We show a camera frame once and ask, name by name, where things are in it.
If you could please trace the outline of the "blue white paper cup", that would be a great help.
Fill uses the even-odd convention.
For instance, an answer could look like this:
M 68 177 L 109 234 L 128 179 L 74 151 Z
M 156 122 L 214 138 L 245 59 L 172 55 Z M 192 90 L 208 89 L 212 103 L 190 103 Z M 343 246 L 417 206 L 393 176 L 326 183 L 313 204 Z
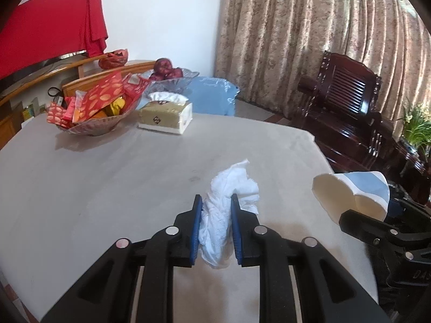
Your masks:
M 354 210 L 383 221 L 388 212 L 390 191 L 378 171 L 321 174 L 313 179 L 313 194 L 331 220 L 338 224 L 341 214 Z

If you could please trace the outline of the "white tissue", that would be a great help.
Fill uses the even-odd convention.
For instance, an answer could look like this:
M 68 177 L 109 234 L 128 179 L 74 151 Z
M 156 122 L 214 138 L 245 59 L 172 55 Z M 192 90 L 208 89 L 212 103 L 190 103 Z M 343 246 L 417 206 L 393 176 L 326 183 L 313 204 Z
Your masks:
M 258 214 L 259 186 L 248 176 L 247 159 L 219 172 L 203 200 L 199 224 L 201 258 L 214 269 L 227 268 L 234 252 L 231 197 L 237 195 L 240 208 Z

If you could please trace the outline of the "dark wooden side table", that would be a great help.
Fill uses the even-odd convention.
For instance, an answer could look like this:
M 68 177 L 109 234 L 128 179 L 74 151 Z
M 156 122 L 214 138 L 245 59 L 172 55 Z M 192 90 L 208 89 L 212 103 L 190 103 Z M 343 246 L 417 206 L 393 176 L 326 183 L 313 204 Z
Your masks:
M 393 153 L 396 182 L 415 202 L 426 205 L 430 200 L 430 163 L 403 137 Z

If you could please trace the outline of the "green potted plant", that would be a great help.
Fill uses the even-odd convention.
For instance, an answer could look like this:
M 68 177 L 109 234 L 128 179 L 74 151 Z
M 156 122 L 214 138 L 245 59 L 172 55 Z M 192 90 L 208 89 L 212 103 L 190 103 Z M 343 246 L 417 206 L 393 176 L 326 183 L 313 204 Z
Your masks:
M 424 104 L 406 100 L 402 106 L 402 137 L 417 151 L 427 152 L 430 145 L 430 110 Z

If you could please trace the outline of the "glass snack bowl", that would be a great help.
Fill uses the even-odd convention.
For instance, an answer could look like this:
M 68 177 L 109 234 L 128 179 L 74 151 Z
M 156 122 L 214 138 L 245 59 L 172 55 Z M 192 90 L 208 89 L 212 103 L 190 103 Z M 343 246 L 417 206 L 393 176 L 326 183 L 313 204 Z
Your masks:
M 138 101 L 134 102 L 124 114 L 118 116 L 104 117 L 100 119 L 89 119 L 88 121 L 82 122 L 68 129 L 63 128 L 59 125 L 57 125 L 57 128 L 60 131 L 78 136 L 102 136 L 114 130 L 120 121 L 124 120 L 132 112 L 135 111 L 138 104 Z

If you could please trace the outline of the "gold tissue pack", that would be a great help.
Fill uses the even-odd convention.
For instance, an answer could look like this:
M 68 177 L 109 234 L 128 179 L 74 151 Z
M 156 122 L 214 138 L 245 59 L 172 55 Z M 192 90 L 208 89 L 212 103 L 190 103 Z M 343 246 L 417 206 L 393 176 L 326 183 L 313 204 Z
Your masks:
M 179 93 L 154 92 L 138 110 L 141 129 L 182 135 L 193 119 L 193 104 Z

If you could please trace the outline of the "wooden tv cabinet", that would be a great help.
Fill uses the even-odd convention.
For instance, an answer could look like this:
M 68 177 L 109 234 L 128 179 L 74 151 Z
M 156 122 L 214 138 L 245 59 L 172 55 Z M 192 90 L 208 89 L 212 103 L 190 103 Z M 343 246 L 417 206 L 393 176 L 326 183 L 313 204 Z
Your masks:
M 1 79 L 1 146 L 4 147 L 30 116 L 54 101 L 59 90 L 73 96 L 90 90 L 112 72 L 122 75 L 150 71 L 154 61 L 127 61 L 123 66 L 103 69 L 106 54 L 89 58 L 86 52 L 70 53 L 24 68 Z

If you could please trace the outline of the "red snack packets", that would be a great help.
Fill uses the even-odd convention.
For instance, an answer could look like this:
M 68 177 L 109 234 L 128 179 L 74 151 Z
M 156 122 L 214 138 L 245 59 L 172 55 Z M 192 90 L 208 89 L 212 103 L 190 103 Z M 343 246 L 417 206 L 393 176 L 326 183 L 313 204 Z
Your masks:
M 139 74 L 125 76 L 114 72 L 100 80 L 88 91 L 76 91 L 67 97 L 67 107 L 51 103 L 46 121 L 63 128 L 71 128 L 89 119 L 100 119 L 124 114 L 142 94 L 150 81 Z

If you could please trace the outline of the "blue plastic stool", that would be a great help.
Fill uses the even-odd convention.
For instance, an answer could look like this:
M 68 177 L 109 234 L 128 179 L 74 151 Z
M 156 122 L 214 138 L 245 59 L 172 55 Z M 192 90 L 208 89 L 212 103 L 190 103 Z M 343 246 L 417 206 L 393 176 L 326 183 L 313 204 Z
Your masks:
M 215 77 L 195 77 L 183 95 L 192 102 L 194 114 L 235 116 L 239 87 L 230 81 Z

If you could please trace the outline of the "glass fruit bowl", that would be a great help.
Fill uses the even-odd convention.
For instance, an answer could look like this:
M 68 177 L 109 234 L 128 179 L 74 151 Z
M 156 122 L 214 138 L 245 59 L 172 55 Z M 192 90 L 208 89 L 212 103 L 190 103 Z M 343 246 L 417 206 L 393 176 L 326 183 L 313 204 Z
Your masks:
M 192 79 L 199 76 L 199 72 L 193 72 L 190 69 L 181 69 L 183 71 L 183 77 L 174 79 L 164 79 L 161 81 L 150 81 L 150 84 L 144 90 L 144 94 L 148 96 L 150 93 L 154 92 L 169 92 L 169 93 L 179 93 L 182 94 Z

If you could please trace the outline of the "floral beige curtain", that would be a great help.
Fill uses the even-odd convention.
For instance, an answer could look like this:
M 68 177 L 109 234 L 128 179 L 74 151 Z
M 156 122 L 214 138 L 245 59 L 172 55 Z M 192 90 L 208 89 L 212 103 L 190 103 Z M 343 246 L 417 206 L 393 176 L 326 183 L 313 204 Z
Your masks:
M 385 118 L 430 106 L 430 32 L 409 0 L 222 0 L 215 75 L 245 101 L 291 117 L 327 51 L 381 77 Z

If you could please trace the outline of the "red apples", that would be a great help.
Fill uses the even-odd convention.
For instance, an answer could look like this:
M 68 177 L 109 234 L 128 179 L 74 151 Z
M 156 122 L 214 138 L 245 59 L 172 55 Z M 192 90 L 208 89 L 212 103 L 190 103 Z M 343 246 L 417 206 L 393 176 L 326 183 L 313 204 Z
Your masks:
M 160 58 L 154 64 L 154 71 L 149 77 L 151 81 L 162 81 L 168 79 L 177 79 L 183 77 L 181 68 L 174 68 L 171 60 Z

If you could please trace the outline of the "red orange bag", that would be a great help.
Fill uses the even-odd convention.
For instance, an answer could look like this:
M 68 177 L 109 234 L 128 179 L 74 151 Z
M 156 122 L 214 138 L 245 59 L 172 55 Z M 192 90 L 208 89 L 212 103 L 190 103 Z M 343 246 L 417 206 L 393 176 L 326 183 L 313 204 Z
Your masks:
M 101 69 L 115 69 L 124 66 L 128 61 L 128 49 L 119 49 L 108 52 L 99 59 L 98 65 Z

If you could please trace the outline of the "red cloth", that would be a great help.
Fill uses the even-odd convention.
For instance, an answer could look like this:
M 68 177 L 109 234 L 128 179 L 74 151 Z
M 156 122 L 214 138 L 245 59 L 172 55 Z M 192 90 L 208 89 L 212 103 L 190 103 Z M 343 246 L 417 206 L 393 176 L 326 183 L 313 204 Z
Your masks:
M 28 0 L 1 30 L 1 78 L 71 52 L 101 55 L 107 38 L 102 0 Z

